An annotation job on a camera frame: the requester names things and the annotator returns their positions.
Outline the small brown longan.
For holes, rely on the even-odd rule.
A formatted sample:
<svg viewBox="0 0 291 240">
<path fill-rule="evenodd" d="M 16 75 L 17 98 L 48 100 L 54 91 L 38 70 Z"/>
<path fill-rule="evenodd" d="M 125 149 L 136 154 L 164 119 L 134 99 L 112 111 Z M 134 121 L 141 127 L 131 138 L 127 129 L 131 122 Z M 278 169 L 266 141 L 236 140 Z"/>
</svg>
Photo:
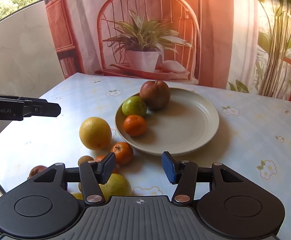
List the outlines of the small brown longan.
<svg viewBox="0 0 291 240">
<path fill-rule="evenodd" d="M 89 155 L 84 155 L 78 159 L 78 166 L 82 163 L 86 163 L 88 161 L 94 161 L 94 159 Z"/>
</svg>

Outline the green apple spotted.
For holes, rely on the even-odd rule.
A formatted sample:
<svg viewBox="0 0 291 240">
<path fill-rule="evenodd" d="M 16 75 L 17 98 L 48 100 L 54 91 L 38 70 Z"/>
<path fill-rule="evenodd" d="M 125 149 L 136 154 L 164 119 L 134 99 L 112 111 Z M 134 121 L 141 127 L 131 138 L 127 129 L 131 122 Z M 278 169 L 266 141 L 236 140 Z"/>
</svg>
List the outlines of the green apple spotted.
<svg viewBox="0 0 291 240">
<path fill-rule="evenodd" d="M 128 180 L 118 173 L 113 173 L 107 183 L 104 185 L 100 184 L 99 187 L 106 201 L 108 201 L 111 196 L 132 195 L 132 189 Z"/>
</svg>

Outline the yellow lemon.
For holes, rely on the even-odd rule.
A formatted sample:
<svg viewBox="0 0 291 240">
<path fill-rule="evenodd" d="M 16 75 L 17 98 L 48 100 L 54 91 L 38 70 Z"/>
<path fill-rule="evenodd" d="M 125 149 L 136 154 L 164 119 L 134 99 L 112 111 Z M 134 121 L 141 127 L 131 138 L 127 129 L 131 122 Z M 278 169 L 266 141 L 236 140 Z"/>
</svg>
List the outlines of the yellow lemon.
<svg viewBox="0 0 291 240">
<path fill-rule="evenodd" d="M 72 192 L 71 193 L 77 200 L 83 200 L 82 193 L 80 192 Z"/>
</svg>

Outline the large yellow orange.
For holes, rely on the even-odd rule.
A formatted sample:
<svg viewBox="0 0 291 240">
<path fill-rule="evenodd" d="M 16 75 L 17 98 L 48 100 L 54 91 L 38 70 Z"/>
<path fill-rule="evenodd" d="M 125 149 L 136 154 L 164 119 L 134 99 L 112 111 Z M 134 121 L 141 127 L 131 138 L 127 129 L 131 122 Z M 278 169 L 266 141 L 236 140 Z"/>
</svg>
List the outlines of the large yellow orange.
<svg viewBox="0 0 291 240">
<path fill-rule="evenodd" d="M 90 117 L 82 122 L 79 137 L 85 147 L 99 151 L 109 146 L 112 139 L 112 130 L 104 119 Z"/>
</svg>

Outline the shiny red apple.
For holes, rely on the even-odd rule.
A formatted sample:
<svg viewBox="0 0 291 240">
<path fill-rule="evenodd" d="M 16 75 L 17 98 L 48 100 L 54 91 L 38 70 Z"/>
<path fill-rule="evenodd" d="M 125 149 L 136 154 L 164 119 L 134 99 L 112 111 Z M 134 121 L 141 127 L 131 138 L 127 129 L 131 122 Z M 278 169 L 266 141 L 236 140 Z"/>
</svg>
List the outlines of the shiny red apple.
<svg viewBox="0 0 291 240">
<path fill-rule="evenodd" d="M 31 169 L 27 179 L 30 179 L 30 178 L 34 177 L 35 175 L 37 175 L 40 172 L 44 171 L 46 168 L 47 167 L 43 166 L 43 165 L 35 166 L 34 168 Z"/>
</svg>

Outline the small orange mandarin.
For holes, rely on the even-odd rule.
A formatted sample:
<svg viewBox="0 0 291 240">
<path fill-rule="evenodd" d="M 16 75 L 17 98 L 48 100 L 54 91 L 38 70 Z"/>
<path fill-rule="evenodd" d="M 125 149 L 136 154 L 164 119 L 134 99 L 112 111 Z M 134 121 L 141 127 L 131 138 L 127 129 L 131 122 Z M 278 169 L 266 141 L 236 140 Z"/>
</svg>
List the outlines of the small orange mandarin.
<svg viewBox="0 0 291 240">
<path fill-rule="evenodd" d="M 123 123 L 124 131 L 131 137 L 138 137 L 146 132 L 147 124 L 139 115 L 128 116 Z"/>
</svg>

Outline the green apple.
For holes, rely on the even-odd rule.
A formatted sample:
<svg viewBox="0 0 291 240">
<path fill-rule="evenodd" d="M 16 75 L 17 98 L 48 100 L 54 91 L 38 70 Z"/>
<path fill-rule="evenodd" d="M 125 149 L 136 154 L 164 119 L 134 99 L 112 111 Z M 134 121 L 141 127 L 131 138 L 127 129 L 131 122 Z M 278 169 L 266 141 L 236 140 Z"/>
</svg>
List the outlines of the green apple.
<svg viewBox="0 0 291 240">
<path fill-rule="evenodd" d="M 122 113 L 125 116 L 139 115 L 145 116 L 147 112 L 147 106 L 144 100 L 140 96 L 131 96 L 126 99 L 122 104 Z"/>
</svg>

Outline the dark brownish red apple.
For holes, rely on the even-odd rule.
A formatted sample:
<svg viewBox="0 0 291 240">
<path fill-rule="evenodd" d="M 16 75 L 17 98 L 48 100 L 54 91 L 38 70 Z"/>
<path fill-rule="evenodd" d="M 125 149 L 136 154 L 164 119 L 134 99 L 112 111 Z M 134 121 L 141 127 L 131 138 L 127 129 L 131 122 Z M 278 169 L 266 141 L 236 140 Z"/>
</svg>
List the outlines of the dark brownish red apple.
<svg viewBox="0 0 291 240">
<path fill-rule="evenodd" d="M 139 96 L 150 110 L 159 110 L 169 103 L 171 91 L 164 81 L 147 81 L 141 86 Z"/>
</svg>

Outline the beige round plate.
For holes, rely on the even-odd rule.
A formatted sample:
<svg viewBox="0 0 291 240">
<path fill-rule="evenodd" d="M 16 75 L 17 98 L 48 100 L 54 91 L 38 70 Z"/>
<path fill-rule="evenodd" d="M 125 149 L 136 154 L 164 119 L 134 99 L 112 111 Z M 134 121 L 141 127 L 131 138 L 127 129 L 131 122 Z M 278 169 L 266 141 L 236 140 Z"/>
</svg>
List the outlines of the beige round plate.
<svg viewBox="0 0 291 240">
<path fill-rule="evenodd" d="M 219 128 L 214 105 L 200 94 L 171 88 L 171 99 L 159 111 L 147 110 L 147 129 L 139 137 L 129 136 L 123 128 L 125 116 L 119 108 L 115 115 L 118 134 L 133 148 L 151 155 L 185 155 L 207 144 Z"/>
</svg>

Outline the printed room backdrop cloth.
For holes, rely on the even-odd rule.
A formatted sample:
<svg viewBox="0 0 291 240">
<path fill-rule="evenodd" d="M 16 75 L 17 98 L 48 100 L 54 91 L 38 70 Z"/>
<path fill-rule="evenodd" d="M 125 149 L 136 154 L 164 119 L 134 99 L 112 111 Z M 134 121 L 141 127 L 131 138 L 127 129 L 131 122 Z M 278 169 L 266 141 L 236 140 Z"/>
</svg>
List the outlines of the printed room backdrop cloth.
<svg viewBox="0 0 291 240">
<path fill-rule="evenodd" d="M 291 101 L 291 0 L 44 0 L 65 77 L 175 80 Z"/>
</svg>

